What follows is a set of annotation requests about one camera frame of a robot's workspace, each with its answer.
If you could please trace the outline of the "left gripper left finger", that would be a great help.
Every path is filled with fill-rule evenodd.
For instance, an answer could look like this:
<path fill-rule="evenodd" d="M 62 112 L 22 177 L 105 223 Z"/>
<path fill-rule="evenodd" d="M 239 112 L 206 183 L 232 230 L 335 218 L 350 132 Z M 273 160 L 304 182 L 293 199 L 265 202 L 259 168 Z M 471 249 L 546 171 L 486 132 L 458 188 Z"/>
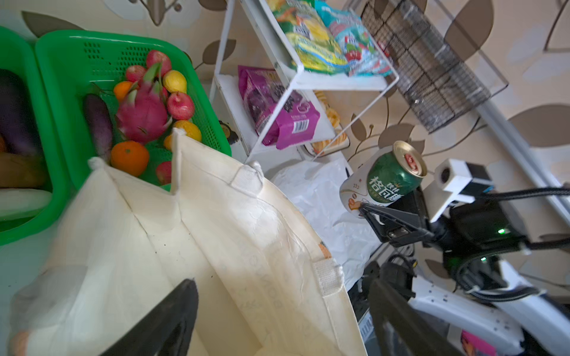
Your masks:
<path fill-rule="evenodd" d="M 199 294 L 185 279 L 104 355 L 186 355 L 197 320 Z"/>

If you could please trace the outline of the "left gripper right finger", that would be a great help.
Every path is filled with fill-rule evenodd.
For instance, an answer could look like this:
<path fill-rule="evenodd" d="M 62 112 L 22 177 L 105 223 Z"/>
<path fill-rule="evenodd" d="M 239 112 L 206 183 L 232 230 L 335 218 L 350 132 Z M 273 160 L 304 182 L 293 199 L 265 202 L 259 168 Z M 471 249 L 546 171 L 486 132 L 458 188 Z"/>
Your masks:
<path fill-rule="evenodd" d="M 462 354 L 383 280 L 372 283 L 368 301 L 381 355 Z"/>

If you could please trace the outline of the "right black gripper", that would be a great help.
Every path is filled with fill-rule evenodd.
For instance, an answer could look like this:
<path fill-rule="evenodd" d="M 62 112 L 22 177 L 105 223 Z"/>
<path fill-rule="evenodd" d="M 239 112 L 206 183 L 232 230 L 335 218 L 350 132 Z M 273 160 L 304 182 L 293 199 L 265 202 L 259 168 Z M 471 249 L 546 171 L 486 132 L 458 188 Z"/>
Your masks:
<path fill-rule="evenodd" d="M 411 212 L 363 203 L 365 218 L 381 243 L 402 247 L 422 242 L 443 253 L 448 274 L 467 263 L 461 276 L 500 276 L 499 255 L 525 246 L 525 225 L 509 201 L 475 200 L 455 205 L 436 222 Z"/>

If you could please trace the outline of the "green white drink can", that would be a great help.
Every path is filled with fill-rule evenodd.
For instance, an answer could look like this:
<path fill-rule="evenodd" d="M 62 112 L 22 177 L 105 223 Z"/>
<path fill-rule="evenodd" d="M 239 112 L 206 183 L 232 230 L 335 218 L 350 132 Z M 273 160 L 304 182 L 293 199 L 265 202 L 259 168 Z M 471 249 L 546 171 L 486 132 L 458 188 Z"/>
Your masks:
<path fill-rule="evenodd" d="M 420 187 L 427 175 L 426 164 L 411 144 L 397 141 L 380 149 L 340 187 L 343 206 L 359 216 L 364 203 L 389 206 Z"/>

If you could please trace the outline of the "cream canvas tote bag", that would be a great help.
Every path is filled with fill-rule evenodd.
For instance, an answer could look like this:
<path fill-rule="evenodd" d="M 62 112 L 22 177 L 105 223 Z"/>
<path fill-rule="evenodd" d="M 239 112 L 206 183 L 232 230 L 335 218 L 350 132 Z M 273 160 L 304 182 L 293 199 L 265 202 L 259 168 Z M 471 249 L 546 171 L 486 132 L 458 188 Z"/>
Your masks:
<path fill-rule="evenodd" d="M 342 268 L 264 177 L 181 133 L 165 191 L 90 160 L 39 276 L 13 298 L 10 355 L 100 355 L 178 286 L 187 355 L 364 355 Z"/>

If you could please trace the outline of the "teal red snack bag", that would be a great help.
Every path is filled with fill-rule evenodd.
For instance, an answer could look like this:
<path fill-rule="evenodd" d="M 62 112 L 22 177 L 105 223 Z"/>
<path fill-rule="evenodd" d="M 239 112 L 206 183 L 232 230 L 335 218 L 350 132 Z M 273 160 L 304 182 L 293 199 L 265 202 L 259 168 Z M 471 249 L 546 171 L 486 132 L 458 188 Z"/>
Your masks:
<path fill-rule="evenodd" d="M 358 16 L 336 10 L 324 1 L 315 1 L 315 9 L 347 59 L 350 77 L 387 77 L 393 73 Z"/>

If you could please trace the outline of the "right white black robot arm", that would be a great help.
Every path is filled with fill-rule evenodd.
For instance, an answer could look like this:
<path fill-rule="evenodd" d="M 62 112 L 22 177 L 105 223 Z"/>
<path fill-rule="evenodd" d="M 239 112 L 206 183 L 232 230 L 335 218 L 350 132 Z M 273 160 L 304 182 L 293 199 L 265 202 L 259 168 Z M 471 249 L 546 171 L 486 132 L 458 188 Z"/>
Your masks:
<path fill-rule="evenodd" d="M 566 196 L 568 188 L 416 190 L 392 206 L 356 203 L 383 242 L 438 249 L 463 296 L 435 286 L 404 260 L 380 268 L 368 288 L 370 315 L 381 350 L 399 336 L 415 355 L 452 355 L 451 344 L 425 321 L 431 314 L 470 332 L 504 355 L 567 355 L 569 310 L 513 270 L 504 254 L 569 246 L 569 237 L 533 243 L 512 200 Z"/>

